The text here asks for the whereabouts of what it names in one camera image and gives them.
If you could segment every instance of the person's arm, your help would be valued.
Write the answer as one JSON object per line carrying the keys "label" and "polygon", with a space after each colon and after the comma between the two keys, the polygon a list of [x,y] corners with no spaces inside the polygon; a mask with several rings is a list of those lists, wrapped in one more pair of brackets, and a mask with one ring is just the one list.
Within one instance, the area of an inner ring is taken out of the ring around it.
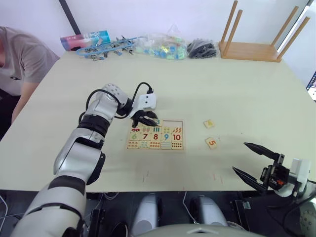
{"label": "person's arm", "polygon": [[39,83],[33,83],[33,82],[24,82],[22,84],[21,97],[18,103],[16,104],[12,113],[12,123],[16,119],[18,114],[21,112],[26,102],[28,102],[29,98],[31,97],[32,93],[35,91],[38,85]]}

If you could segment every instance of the plastic bag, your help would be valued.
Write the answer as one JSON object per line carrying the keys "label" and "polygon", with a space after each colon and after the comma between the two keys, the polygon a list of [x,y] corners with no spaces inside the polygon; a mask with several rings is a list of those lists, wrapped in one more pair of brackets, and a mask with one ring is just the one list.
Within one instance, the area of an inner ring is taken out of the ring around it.
{"label": "plastic bag", "polygon": [[138,38],[135,52],[169,60],[183,60],[187,56],[185,41],[166,34],[149,34]]}
{"label": "plastic bag", "polygon": [[218,48],[213,41],[207,39],[195,39],[187,47],[189,58],[210,58],[218,55]]}

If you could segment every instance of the person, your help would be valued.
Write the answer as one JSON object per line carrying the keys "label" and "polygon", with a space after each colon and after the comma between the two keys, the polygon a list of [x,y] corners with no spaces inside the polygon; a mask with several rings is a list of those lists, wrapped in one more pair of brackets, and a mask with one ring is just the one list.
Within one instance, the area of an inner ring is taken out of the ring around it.
{"label": "person", "polygon": [[58,59],[36,37],[0,27],[0,140]]}

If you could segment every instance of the black pole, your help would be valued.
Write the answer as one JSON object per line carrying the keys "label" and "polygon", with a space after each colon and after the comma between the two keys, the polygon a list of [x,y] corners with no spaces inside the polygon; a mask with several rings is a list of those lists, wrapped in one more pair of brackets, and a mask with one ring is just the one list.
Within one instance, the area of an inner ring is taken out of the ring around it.
{"label": "black pole", "polygon": [[72,15],[69,7],[68,7],[68,4],[66,3],[66,0],[59,0],[59,3],[61,5],[61,7],[63,8],[63,10],[64,10],[64,12],[65,12],[65,14],[66,14],[66,16],[68,18],[68,21],[69,21],[71,27],[73,28],[75,34],[76,35],[80,35],[81,32],[80,32],[80,30],[79,30],[79,28],[77,26],[77,23],[74,20],[74,17],[73,17],[73,15]]}

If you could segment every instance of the floor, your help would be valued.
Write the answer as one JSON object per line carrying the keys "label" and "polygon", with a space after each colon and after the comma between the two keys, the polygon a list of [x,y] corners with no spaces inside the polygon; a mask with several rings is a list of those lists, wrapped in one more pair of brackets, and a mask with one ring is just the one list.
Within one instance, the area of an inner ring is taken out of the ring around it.
{"label": "floor", "polygon": [[[24,213],[37,192],[23,191],[0,191],[0,195],[8,204],[9,214]],[[88,194],[85,221],[90,226],[91,211],[93,209],[103,209],[104,219],[100,223],[98,237],[107,237],[115,223],[125,221],[131,227],[134,215],[142,198],[150,193],[131,192],[119,193],[114,200],[107,200],[102,194]],[[191,219],[182,205],[185,192],[157,192],[156,196],[162,203],[162,214],[159,225],[191,223]],[[268,237],[289,236],[267,213],[267,205],[278,205],[284,203],[284,199],[272,194],[265,197],[258,197],[255,192],[187,192],[186,205],[190,208],[190,200],[198,195],[212,198],[221,208],[225,218],[239,224],[235,200],[248,201],[251,209],[246,209],[245,214],[250,231]],[[0,202],[0,217],[4,215],[4,205]],[[283,212],[274,212],[274,215],[281,219]],[[0,237],[10,236],[13,228],[22,217],[7,217]],[[299,233],[299,212],[294,213],[287,220],[287,226]],[[84,231],[85,237],[92,237],[92,230]]]}

